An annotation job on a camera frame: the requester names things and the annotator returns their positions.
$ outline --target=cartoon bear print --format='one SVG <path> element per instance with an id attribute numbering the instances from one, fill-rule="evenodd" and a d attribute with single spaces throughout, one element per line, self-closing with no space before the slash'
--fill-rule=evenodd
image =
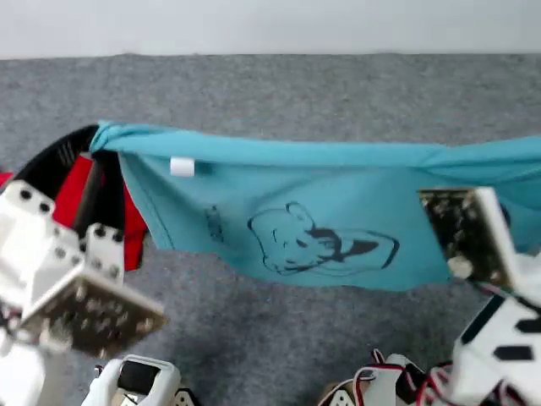
<path id="1" fill-rule="evenodd" d="M 343 277 L 379 270 L 392 262 L 400 247 L 396 239 L 375 231 L 321 227 L 297 202 L 257 213 L 248 228 L 260 243 L 265 267 L 281 275 L 317 272 Z"/>

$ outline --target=circuit board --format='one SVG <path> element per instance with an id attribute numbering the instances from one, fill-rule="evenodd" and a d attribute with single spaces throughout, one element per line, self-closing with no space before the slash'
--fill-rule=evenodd
<path id="1" fill-rule="evenodd" d="M 422 189 L 418 195 L 450 267 L 467 268 L 464 277 L 473 281 L 508 285 L 505 254 L 497 242 L 506 236 L 496 235 L 491 223 L 496 215 L 508 226 L 505 209 L 496 201 L 488 213 L 477 189 Z"/>

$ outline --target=black wire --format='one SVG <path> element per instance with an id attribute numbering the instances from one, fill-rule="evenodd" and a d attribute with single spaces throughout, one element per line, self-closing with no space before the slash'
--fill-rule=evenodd
<path id="1" fill-rule="evenodd" d="M 138 404 L 138 403 L 135 402 L 130 396 L 128 396 L 127 393 L 124 393 L 124 397 L 125 397 L 127 400 L 129 400 L 131 403 L 133 403 L 133 404 Z"/>

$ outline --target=screw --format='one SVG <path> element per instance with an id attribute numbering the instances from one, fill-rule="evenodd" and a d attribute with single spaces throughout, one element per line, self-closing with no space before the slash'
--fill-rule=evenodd
<path id="1" fill-rule="evenodd" d="M 94 235 L 99 239 L 105 237 L 105 228 L 103 226 L 100 226 L 99 228 L 94 230 Z"/>
<path id="2" fill-rule="evenodd" d="M 119 272 L 120 268 L 116 265 L 111 265 L 109 268 L 109 275 L 111 275 L 111 277 L 117 277 Z"/>
<path id="3" fill-rule="evenodd" d="M 120 231 L 116 231 L 116 232 L 113 234 L 112 239 L 113 239 L 113 241 L 115 241 L 116 243 L 122 243 L 122 241 L 123 241 L 122 233 L 121 233 Z"/>
<path id="4" fill-rule="evenodd" d="M 22 189 L 19 194 L 22 200 L 28 200 L 32 197 L 32 192 L 26 189 Z"/>
<path id="5" fill-rule="evenodd" d="M 500 280 L 500 273 L 498 271 L 492 271 L 490 273 L 490 280 L 492 282 L 498 282 Z"/>
<path id="6" fill-rule="evenodd" d="M 101 269 L 101 261 L 97 258 L 94 258 L 90 263 L 95 269 Z"/>
<path id="7" fill-rule="evenodd" d="M 86 288 L 83 285 L 79 285 L 77 287 L 77 290 L 75 291 L 75 299 L 78 302 L 82 302 L 83 300 L 85 300 L 85 297 L 86 297 Z"/>
<path id="8" fill-rule="evenodd" d="M 64 256 L 66 256 L 66 251 L 64 250 L 64 248 L 61 247 L 57 247 L 54 250 L 54 253 L 59 259 L 62 259 Z"/>
<path id="9" fill-rule="evenodd" d="M 137 323 L 136 330 L 137 332 L 149 332 L 154 326 L 154 321 L 150 318 L 145 319 L 145 321 Z"/>
<path id="10" fill-rule="evenodd" d="M 40 211 L 42 213 L 48 213 L 51 210 L 51 207 L 47 203 L 40 203 Z"/>
<path id="11" fill-rule="evenodd" d="M 100 307 L 100 305 L 98 304 L 97 300 L 95 300 L 95 299 L 90 299 L 88 302 L 86 302 L 86 309 L 88 311 L 97 310 L 99 307 Z"/>

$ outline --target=metal plate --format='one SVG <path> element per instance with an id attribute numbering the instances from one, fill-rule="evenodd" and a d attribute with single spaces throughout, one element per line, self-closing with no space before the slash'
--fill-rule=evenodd
<path id="1" fill-rule="evenodd" d="M 105 358 L 131 347 L 166 322 L 162 314 L 81 275 L 23 320 L 22 327 L 40 334 L 48 326 L 53 338 L 71 340 L 73 349 Z"/>
<path id="2" fill-rule="evenodd" d="M 508 285 L 502 254 L 474 190 L 430 189 L 418 195 L 445 258 L 467 260 L 472 280 Z"/>

